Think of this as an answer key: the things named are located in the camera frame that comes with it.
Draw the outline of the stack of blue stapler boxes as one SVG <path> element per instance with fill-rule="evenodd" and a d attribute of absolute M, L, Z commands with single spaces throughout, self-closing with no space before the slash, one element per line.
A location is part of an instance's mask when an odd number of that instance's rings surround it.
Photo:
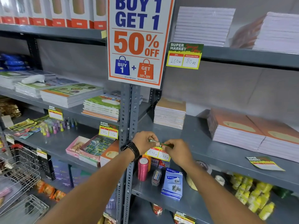
<path fill-rule="evenodd" d="M 176 201 L 180 201 L 183 193 L 183 173 L 166 168 L 161 194 Z"/>

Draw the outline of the stack of green orange books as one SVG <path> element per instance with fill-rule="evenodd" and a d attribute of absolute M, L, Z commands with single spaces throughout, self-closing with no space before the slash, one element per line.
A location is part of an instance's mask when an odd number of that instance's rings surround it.
<path fill-rule="evenodd" d="M 83 103 L 82 114 L 101 119 L 118 122 L 121 110 L 121 94 L 104 93 L 102 95 L 86 99 Z"/>

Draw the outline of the group of small colourful bottles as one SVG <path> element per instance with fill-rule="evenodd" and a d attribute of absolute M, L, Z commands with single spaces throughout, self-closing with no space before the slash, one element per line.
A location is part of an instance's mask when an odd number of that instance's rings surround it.
<path fill-rule="evenodd" d="M 56 135 L 72 128 L 78 129 L 78 122 L 73 118 L 57 120 L 47 117 L 38 124 L 38 127 L 43 136 L 50 137 L 51 135 Z"/>

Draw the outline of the person's left forearm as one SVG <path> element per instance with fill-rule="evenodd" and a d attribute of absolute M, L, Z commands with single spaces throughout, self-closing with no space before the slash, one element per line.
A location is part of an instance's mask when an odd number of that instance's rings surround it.
<path fill-rule="evenodd" d="M 36 224 L 96 224 L 134 158 L 131 149 L 120 152 L 86 182 L 71 190 Z"/>

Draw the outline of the pink ribbon spool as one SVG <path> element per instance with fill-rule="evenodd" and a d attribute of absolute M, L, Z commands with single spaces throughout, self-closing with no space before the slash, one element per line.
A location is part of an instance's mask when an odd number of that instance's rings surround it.
<path fill-rule="evenodd" d="M 149 167 L 149 160 L 145 157 L 141 157 L 138 160 L 138 180 L 139 181 L 143 182 L 146 180 L 148 167 Z"/>

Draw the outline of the person's left hand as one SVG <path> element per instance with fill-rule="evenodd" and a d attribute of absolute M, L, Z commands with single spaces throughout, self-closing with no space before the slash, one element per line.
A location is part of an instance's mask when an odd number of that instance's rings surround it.
<path fill-rule="evenodd" d="M 148 149 L 148 133 L 151 131 L 141 131 L 137 132 L 132 140 L 133 143 L 137 146 L 140 155 L 145 154 Z"/>

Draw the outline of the orange ribbon spool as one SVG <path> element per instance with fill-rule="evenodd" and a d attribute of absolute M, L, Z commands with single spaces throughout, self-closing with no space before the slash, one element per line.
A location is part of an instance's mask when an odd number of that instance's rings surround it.
<path fill-rule="evenodd" d="M 149 172 L 151 169 L 151 157 L 146 154 L 143 154 L 142 157 L 148 159 L 148 172 Z"/>

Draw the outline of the pile of blue packets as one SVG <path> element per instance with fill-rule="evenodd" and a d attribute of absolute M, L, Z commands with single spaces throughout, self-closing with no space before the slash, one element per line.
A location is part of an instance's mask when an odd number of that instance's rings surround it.
<path fill-rule="evenodd" d="M 0 52 L 0 72 L 33 70 L 30 56 Z"/>

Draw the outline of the pink cardboard box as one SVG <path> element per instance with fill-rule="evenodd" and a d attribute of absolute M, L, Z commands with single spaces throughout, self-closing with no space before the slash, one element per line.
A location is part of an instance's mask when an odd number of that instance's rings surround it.
<path fill-rule="evenodd" d="M 66 153 L 72 157 L 79 159 L 80 148 L 90 139 L 78 136 L 67 148 Z"/>

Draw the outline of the red snack packet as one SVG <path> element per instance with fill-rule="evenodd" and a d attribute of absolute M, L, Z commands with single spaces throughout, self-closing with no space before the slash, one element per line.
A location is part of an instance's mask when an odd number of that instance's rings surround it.
<path fill-rule="evenodd" d="M 154 212 L 155 215 L 157 215 L 157 216 L 162 215 L 162 213 L 163 213 L 162 207 L 160 207 L 154 203 L 150 203 L 150 204 L 151 204 L 152 211 Z"/>

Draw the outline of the brown tape roll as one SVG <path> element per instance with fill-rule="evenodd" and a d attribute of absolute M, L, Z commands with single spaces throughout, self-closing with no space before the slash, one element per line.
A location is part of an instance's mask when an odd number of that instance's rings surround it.
<path fill-rule="evenodd" d="M 189 174 L 186 175 L 186 181 L 193 190 L 198 191 Z"/>

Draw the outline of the pile of green pen packets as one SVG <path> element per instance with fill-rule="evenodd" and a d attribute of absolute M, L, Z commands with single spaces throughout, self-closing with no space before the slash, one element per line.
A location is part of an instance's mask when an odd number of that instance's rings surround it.
<path fill-rule="evenodd" d="M 45 135 L 45 120 L 49 119 L 49 115 L 37 119 L 26 119 L 18 124 L 15 124 L 8 129 L 13 132 L 13 135 L 22 139 L 27 139 L 34 133 L 41 132 Z"/>

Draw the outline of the stack of grey cover books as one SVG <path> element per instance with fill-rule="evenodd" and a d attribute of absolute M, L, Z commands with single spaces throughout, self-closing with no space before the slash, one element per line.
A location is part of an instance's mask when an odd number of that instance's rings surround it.
<path fill-rule="evenodd" d="M 0 71 L 0 86 L 15 89 L 15 83 L 21 82 L 23 79 L 31 76 L 42 75 L 45 79 L 55 79 L 56 75 L 51 72 L 42 70 L 29 70 L 29 71 Z"/>

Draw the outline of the white orange promotional sign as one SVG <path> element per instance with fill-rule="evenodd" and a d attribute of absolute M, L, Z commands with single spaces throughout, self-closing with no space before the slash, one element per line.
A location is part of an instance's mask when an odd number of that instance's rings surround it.
<path fill-rule="evenodd" d="M 160 89 L 176 0 L 107 0 L 108 79 Z"/>

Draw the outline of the wrapped stack of white notebooks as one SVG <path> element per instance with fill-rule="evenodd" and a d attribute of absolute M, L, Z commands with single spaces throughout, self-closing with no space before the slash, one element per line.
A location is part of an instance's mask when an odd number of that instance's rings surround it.
<path fill-rule="evenodd" d="M 299 54 L 299 14 L 268 12 L 239 28 L 230 47 Z"/>

